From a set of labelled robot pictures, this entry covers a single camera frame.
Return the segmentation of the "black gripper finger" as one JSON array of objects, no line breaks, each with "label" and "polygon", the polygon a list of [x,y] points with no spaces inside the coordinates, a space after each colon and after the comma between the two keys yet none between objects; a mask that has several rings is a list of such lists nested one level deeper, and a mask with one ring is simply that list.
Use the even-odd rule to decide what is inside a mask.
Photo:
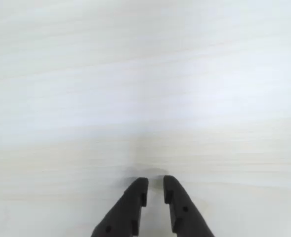
[{"label": "black gripper finger", "polygon": [[124,191],[115,205],[94,228],[92,237],[137,237],[141,209],[147,205],[149,181],[139,177]]},{"label": "black gripper finger", "polygon": [[190,196],[171,175],[163,178],[164,201],[169,205],[171,229],[178,237],[212,237],[214,234]]}]

